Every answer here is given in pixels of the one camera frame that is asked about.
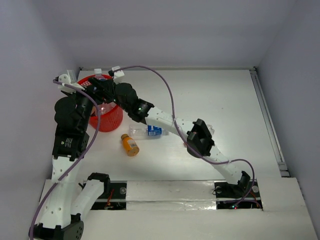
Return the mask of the blue label bottle front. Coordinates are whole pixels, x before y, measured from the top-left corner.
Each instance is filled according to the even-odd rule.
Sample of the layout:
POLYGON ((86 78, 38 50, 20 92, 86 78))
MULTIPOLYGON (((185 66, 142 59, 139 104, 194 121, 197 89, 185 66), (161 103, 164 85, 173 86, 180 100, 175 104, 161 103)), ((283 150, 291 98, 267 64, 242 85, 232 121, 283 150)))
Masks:
POLYGON ((95 68, 94 69, 94 77, 97 79, 97 80, 104 80, 105 77, 103 76, 103 73, 102 73, 102 69, 101 68, 95 68))

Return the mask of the blue label bottle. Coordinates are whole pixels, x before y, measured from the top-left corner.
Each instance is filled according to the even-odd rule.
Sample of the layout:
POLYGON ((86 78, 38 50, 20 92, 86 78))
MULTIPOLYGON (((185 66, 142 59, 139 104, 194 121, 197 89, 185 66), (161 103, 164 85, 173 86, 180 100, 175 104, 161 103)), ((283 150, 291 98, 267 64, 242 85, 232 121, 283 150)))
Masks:
POLYGON ((102 73, 102 69, 101 68, 95 68, 94 69, 94 77, 97 79, 97 80, 104 80, 105 77, 103 76, 103 73, 102 73))
POLYGON ((159 138, 168 136, 169 132, 155 125, 130 125, 129 136, 139 138, 159 138))

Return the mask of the small orange juice bottle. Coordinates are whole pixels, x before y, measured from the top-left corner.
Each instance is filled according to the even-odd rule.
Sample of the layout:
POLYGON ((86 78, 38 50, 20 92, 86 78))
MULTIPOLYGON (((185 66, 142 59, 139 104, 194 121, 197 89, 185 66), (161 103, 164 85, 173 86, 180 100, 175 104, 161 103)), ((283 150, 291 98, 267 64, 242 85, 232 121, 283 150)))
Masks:
POLYGON ((140 149, 137 143, 128 134, 123 134, 121 136, 121 141, 122 146, 129 157, 134 157, 139 153, 140 149))

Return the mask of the crushed red label bottle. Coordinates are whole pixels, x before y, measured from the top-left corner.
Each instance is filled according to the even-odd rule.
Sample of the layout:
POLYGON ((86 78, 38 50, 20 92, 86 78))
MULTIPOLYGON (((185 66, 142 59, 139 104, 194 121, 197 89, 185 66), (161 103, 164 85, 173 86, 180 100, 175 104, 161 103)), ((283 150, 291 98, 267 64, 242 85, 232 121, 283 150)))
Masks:
POLYGON ((206 126, 207 126, 207 128, 208 128, 208 130, 209 130, 210 134, 211 134, 211 135, 213 135, 213 134, 215 133, 215 130, 213 129, 213 126, 212 126, 212 125, 210 125, 210 124, 207 124, 206 126))

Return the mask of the clear unlabeled plastic bottle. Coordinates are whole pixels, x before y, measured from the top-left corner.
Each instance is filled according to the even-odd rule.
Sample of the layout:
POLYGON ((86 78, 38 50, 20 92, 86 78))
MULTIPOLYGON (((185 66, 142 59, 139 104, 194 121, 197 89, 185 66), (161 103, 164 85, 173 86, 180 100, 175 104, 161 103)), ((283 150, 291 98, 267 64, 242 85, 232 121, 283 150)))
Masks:
POLYGON ((101 115, 104 115, 113 109, 113 105, 111 103, 103 103, 98 105, 98 112, 101 115))

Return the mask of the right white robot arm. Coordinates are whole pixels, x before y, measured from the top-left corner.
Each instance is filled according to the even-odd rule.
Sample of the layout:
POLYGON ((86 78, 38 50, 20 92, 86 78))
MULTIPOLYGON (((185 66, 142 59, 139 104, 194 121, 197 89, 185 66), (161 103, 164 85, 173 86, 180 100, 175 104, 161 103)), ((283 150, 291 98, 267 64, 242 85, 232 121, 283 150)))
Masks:
POLYGON ((242 196, 253 186, 255 175, 238 169, 235 161, 228 159, 217 147, 204 120, 188 121, 166 113, 137 96, 129 83, 114 83, 113 80, 99 80, 95 83, 98 94, 106 103, 115 103, 130 119, 137 123, 156 126, 179 136, 187 146, 187 152, 213 166, 226 180, 235 196, 242 196))

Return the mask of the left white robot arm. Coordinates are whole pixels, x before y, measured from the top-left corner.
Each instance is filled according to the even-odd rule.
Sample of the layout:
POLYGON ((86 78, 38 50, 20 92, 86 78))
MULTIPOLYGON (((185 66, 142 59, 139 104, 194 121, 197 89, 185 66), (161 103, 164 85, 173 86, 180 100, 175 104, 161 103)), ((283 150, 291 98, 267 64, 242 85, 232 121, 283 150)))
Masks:
POLYGON ((66 74, 53 80, 66 96, 55 106, 57 123, 52 150, 50 188, 39 202, 31 221, 28 237, 31 240, 79 240, 84 232, 84 220, 95 201, 110 194, 107 174, 92 173, 80 194, 77 180, 82 160, 93 145, 87 134, 92 108, 98 96, 90 89, 72 82, 66 74))

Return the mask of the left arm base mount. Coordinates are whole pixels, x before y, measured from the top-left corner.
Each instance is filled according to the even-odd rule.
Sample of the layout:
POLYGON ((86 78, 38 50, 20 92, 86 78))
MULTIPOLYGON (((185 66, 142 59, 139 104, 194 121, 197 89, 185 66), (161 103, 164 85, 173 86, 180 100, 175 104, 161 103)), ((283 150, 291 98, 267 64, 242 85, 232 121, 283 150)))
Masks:
POLYGON ((92 205, 91 210, 126 210, 127 182, 110 183, 109 192, 104 192, 92 205))

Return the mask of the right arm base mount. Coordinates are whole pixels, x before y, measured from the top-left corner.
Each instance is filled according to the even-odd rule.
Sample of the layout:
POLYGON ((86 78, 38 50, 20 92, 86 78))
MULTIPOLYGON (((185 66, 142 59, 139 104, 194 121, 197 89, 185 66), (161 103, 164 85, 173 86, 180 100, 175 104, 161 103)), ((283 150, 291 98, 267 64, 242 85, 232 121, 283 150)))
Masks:
POLYGON ((224 181, 215 182, 212 191, 216 198, 216 208, 218 210, 262 209, 260 189, 256 180, 248 195, 237 203, 247 193, 247 190, 244 192, 234 190, 230 184, 224 181))

